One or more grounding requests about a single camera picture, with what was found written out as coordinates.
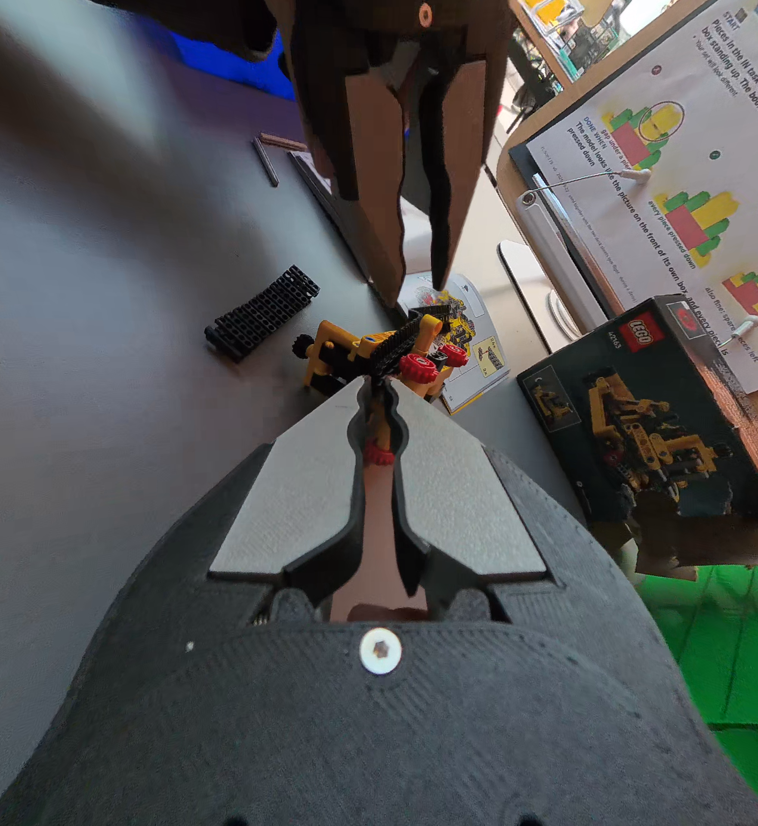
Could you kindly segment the green plastic bin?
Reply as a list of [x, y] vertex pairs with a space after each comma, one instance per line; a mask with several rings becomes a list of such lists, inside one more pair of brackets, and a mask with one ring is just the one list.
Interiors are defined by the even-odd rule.
[[637, 586], [701, 717], [758, 795], [758, 566], [699, 567]]

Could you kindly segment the black lego track strip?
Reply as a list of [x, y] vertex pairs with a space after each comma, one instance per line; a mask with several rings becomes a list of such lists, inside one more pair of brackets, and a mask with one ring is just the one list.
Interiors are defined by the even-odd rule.
[[300, 268], [291, 266], [256, 296], [208, 325], [206, 342], [238, 364], [319, 294], [320, 286]]
[[427, 305], [411, 309], [407, 321], [376, 346], [368, 359], [368, 372], [379, 380], [399, 372], [399, 363], [407, 354], [427, 356], [438, 336], [449, 328], [447, 305]]

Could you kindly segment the yellow lego bulldozer model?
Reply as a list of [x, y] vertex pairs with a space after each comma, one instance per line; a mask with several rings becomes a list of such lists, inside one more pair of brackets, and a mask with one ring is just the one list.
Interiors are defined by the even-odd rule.
[[363, 456], [366, 464], [380, 467], [394, 463], [391, 428], [386, 419], [384, 402], [379, 395], [382, 381], [397, 378], [429, 403], [441, 392], [453, 369], [465, 366], [468, 362], [466, 350], [454, 343], [449, 327], [444, 328], [427, 356], [407, 354], [399, 363], [398, 373], [379, 380], [372, 379], [367, 375], [370, 355], [394, 331], [357, 338], [338, 325], [323, 321], [315, 336], [299, 336], [292, 345], [295, 356], [309, 360], [305, 387], [314, 388], [327, 398], [359, 377], [371, 379], [373, 396], [367, 409], [367, 437]]

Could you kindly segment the lego instruction booklet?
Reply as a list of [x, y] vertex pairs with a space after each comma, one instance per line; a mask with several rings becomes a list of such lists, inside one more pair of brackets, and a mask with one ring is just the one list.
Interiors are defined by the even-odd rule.
[[481, 294], [463, 275], [452, 274], [441, 291], [433, 287], [428, 271], [420, 269], [408, 275], [396, 304], [402, 315], [397, 329], [407, 321], [409, 310], [427, 305], [448, 306], [450, 336], [468, 354], [467, 364], [453, 369], [434, 398], [440, 398], [447, 411], [454, 414], [506, 379], [508, 363]]

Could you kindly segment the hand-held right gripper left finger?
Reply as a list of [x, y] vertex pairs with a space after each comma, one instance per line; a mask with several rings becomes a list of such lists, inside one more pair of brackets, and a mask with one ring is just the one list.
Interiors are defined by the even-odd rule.
[[269, 447], [210, 564], [212, 577], [302, 591], [322, 604], [358, 570], [369, 380], [325, 401]]

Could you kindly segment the white stand base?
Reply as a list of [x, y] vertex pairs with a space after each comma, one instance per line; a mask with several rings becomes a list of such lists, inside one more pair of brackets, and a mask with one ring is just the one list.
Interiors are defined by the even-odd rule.
[[580, 339], [580, 329], [530, 247], [503, 240], [497, 252], [546, 349], [554, 353]]

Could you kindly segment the black lego set box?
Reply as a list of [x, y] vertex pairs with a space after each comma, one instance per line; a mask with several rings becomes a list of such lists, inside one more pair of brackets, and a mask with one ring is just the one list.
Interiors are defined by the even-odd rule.
[[607, 548], [638, 569], [758, 565], [758, 412], [680, 293], [656, 296], [517, 382]]

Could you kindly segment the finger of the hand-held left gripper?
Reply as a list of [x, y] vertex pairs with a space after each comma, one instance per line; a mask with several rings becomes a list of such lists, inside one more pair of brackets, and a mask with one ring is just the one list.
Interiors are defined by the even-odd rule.
[[343, 214], [365, 278], [392, 308], [405, 278], [399, 207], [405, 171], [403, 112], [377, 75], [350, 75], [345, 91], [358, 197], [342, 202]]
[[419, 99], [421, 161], [428, 182], [433, 287], [445, 288], [477, 186], [486, 137], [487, 63], [437, 73]]

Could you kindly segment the blue plastic bin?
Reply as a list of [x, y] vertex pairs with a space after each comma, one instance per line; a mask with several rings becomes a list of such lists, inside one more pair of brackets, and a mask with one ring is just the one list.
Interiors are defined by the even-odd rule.
[[271, 52], [260, 62], [242, 59], [207, 42], [192, 40], [176, 33], [171, 33], [171, 36], [182, 62], [189, 68], [258, 89], [277, 98], [288, 101], [296, 99], [291, 80], [279, 66], [279, 59], [283, 55], [279, 32], [275, 35]]

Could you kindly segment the wooden sheet board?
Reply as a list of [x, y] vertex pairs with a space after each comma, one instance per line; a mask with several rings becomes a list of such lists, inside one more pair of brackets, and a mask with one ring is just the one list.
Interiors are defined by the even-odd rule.
[[554, 122], [566, 116], [570, 111], [591, 98], [596, 92], [620, 76], [637, 63], [646, 53], [655, 48], [659, 42], [668, 39], [673, 32], [686, 25], [688, 21], [699, 15], [713, 2], [678, 1], [665, 9], [652, 23], [645, 26], [638, 34], [632, 36], [625, 44], [607, 55], [601, 62], [589, 68], [585, 74], [569, 84], [553, 100], [546, 103], [533, 115], [525, 119], [516, 128], [506, 141], [500, 153], [497, 166], [497, 190], [505, 206], [525, 238], [526, 246], [536, 258], [542, 276], [554, 287], [564, 305], [570, 311], [573, 321], [580, 330], [585, 328], [590, 320], [588, 314], [581, 312], [582, 301], [576, 292], [582, 289], [594, 299], [594, 304], [600, 308], [603, 317], [612, 317], [621, 311], [618, 297], [611, 287], [598, 278], [598, 284], [592, 286], [584, 278], [580, 269], [575, 276], [558, 277], [553, 271], [552, 262], [548, 261], [542, 252], [539, 242], [531, 235], [523, 217], [518, 214], [518, 205], [523, 195], [532, 187], [527, 163], [529, 162], [526, 150], [518, 150], [520, 163], [515, 162], [510, 151], [526, 144], [538, 133], [549, 128]]

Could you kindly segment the thin grey rod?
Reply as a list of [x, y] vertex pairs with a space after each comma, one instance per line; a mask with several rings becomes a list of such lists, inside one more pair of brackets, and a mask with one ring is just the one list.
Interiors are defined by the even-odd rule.
[[279, 185], [280, 185], [279, 177], [277, 175], [277, 172], [275, 171], [275, 168], [274, 168], [274, 166], [273, 166], [266, 150], [264, 149], [264, 146], [263, 146], [261, 140], [258, 137], [254, 137], [253, 140], [251, 141], [251, 144], [252, 144], [252, 147], [253, 147], [256, 155], [259, 158], [262, 169], [265, 172], [270, 185], [273, 188], [278, 188]]

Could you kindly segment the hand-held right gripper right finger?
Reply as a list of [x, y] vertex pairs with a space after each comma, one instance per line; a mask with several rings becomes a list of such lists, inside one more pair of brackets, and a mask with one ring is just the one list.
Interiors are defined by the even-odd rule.
[[391, 510], [405, 591], [427, 597], [548, 576], [484, 445], [400, 381], [388, 382]]

